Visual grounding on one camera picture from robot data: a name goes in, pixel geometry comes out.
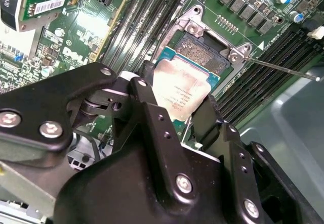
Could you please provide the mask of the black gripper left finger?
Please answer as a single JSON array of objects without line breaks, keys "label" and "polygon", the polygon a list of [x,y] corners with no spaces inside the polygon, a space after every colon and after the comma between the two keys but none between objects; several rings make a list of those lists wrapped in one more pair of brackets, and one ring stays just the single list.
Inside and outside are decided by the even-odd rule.
[{"label": "black gripper left finger", "polygon": [[77,187],[101,189],[112,169],[133,167],[141,151],[153,188],[162,204],[195,204],[193,172],[166,109],[141,77],[117,77],[92,63],[1,95],[1,160],[38,168],[60,164],[72,132],[99,115],[120,123],[112,154],[82,171]]}]

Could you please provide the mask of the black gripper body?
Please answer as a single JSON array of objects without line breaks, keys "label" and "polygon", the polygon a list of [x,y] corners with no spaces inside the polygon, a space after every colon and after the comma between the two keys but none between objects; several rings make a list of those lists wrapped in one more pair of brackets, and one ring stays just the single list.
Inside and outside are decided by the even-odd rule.
[{"label": "black gripper body", "polygon": [[168,119],[148,119],[132,144],[74,175],[55,223],[225,223],[221,165],[181,146]]}]

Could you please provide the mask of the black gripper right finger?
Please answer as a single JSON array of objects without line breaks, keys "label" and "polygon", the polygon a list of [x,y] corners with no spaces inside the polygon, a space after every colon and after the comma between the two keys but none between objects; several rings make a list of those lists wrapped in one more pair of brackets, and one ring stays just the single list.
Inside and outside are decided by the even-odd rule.
[{"label": "black gripper right finger", "polygon": [[213,96],[193,114],[200,150],[220,160],[220,196],[227,223],[320,223],[320,216],[267,149],[245,144]]}]

